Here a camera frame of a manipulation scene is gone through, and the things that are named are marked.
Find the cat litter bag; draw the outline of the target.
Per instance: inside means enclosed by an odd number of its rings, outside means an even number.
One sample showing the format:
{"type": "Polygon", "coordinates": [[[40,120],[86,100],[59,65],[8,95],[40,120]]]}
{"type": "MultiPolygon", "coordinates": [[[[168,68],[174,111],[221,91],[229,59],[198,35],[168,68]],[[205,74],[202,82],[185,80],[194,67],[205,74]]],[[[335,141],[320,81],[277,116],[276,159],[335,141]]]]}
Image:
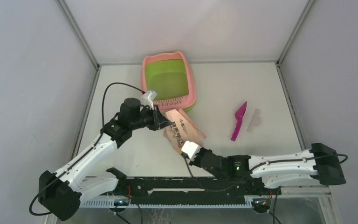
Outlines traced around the cat litter bag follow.
{"type": "Polygon", "coordinates": [[[167,111],[165,117],[171,121],[171,125],[164,129],[163,136],[168,139],[178,154],[181,154],[181,149],[186,141],[204,146],[203,140],[206,138],[206,135],[196,126],[184,110],[173,109],[167,111]]]}

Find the magenta plastic scoop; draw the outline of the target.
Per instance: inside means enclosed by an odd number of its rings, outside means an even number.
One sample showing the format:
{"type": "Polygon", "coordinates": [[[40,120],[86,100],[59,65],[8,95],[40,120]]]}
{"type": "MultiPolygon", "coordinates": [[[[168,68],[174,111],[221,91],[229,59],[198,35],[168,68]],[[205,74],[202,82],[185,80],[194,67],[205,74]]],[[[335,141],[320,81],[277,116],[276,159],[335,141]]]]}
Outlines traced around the magenta plastic scoop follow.
{"type": "Polygon", "coordinates": [[[234,128],[232,137],[231,137],[231,141],[236,141],[236,139],[238,137],[238,134],[239,134],[239,132],[241,130],[241,126],[242,126],[242,123],[243,123],[243,117],[244,117],[244,114],[246,113],[246,110],[247,110],[247,103],[248,102],[245,101],[234,114],[234,117],[236,119],[236,125],[235,125],[235,128],[234,128]]]}

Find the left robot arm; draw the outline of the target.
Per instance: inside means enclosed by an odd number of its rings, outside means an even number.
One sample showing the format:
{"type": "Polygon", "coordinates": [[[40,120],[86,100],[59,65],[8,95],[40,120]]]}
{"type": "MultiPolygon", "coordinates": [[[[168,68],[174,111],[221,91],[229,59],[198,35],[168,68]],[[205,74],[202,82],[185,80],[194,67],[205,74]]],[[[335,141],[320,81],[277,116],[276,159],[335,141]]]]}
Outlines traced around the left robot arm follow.
{"type": "Polygon", "coordinates": [[[142,105],[136,98],[125,99],[119,112],[109,122],[103,122],[100,133],[85,150],[55,172],[46,170],[40,175],[38,194],[33,201],[38,201],[49,214],[66,221],[82,203],[102,193],[124,193],[126,180],[109,170],[88,180],[85,177],[131,138],[133,131],[142,128],[158,131],[171,124],[157,105],[142,105]]]}

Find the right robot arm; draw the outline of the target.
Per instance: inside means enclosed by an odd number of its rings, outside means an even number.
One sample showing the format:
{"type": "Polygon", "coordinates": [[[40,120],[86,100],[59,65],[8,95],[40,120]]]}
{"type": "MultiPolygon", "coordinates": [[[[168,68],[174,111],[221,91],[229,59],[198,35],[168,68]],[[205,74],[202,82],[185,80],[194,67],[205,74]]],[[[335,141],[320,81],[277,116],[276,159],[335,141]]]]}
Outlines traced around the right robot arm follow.
{"type": "Polygon", "coordinates": [[[181,155],[189,159],[190,166],[202,168],[217,179],[239,182],[251,181],[251,189],[263,194],[289,182],[317,180],[321,185],[346,183],[341,154],[322,143],[313,143],[311,149],[278,156],[216,155],[210,149],[186,141],[181,155]]]}

